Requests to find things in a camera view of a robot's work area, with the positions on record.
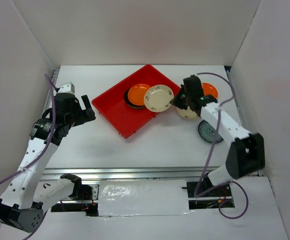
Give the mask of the cream floral plate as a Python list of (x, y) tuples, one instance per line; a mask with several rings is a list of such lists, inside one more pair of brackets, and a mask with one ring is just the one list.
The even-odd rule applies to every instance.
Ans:
[(192, 111), (189, 107), (187, 109), (180, 109), (177, 107), (176, 111), (177, 111), (178, 115), (185, 120), (197, 120), (197, 119), (199, 119), (199, 116), (197, 115), (197, 113)]
[(174, 98), (172, 89), (166, 85), (155, 85), (151, 87), (144, 95), (144, 106), (154, 113), (160, 113), (171, 106)]

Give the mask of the orange plate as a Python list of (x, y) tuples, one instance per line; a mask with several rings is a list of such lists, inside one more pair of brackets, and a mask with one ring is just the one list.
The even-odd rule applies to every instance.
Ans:
[(218, 98), (218, 91), (212, 84), (203, 82), (202, 89), (205, 96), (212, 95), (214, 98)]
[(127, 93), (128, 100), (136, 106), (144, 105), (144, 97), (146, 92), (151, 88), (151, 86), (140, 83), (132, 86)]

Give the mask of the blue patterned plate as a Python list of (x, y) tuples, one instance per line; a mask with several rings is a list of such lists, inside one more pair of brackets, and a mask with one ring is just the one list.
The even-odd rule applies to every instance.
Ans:
[(223, 141), (223, 138), (218, 134), (215, 135), (216, 130), (205, 120), (202, 120), (198, 127), (199, 136), (207, 143), (213, 143), (214, 137), (216, 136), (215, 143), (218, 144)]

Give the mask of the yellow patterned black plate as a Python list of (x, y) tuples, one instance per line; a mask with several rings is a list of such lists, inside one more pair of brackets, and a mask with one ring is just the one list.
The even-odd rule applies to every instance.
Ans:
[(127, 106), (129, 106), (133, 109), (142, 109), (145, 107), (144, 105), (134, 105), (134, 104), (127, 104)]

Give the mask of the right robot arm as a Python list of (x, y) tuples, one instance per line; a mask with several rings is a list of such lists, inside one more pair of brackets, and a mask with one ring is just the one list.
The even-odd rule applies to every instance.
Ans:
[(194, 191), (199, 198), (204, 194), (215, 195), (220, 186), (264, 169), (264, 139), (259, 133), (251, 133), (236, 122), (222, 107), (234, 100), (234, 96), (218, 102), (212, 95), (205, 95), (197, 74), (183, 80), (180, 92), (171, 100), (171, 104), (180, 109), (191, 109), (201, 119), (215, 129), (215, 136), (221, 136), (229, 150), (225, 164), (210, 172), (207, 171), (214, 147), (211, 148), (201, 177)]

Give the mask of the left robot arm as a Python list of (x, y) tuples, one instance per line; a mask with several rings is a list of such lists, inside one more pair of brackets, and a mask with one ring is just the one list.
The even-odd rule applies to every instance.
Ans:
[(50, 186), (37, 190), (44, 170), (70, 129), (95, 120), (86, 95), (82, 109), (75, 87), (68, 82), (58, 88), (52, 108), (38, 119), (30, 133), (28, 148), (8, 188), (0, 196), (0, 222), (27, 233), (35, 232), (44, 214), (63, 198), (83, 195), (80, 177), (66, 173)]

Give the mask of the red plastic bin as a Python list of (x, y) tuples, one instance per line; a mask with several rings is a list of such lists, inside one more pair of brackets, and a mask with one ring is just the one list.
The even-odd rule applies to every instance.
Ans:
[(177, 84), (147, 64), (93, 99), (93, 106), (124, 138), (130, 137), (157, 115), (145, 107), (135, 109), (126, 104), (124, 94), (136, 84), (166, 85), (175, 94), (180, 91)]

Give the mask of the white taped cover panel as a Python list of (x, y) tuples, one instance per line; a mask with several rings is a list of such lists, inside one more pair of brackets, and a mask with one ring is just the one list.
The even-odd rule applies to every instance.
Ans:
[(101, 217), (177, 216), (190, 212), (185, 180), (102, 181)]

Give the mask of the aluminium rail frame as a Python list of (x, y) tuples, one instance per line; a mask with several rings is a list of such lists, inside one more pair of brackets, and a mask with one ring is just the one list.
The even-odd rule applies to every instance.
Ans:
[[(72, 82), (76, 96), (92, 100), (125, 79), (141, 65), (62, 65), (57, 85)], [(184, 78), (202, 72), (226, 79), (220, 65), (154, 65), (180, 85)], [(197, 132), (200, 119), (181, 118), (172, 106), (159, 113), (128, 138), (93, 106), (96, 120), (69, 131), (52, 156), (41, 178), (55, 181), (74, 174), (85, 181), (104, 179), (179, 178), (200, 175), (211, 147)]]

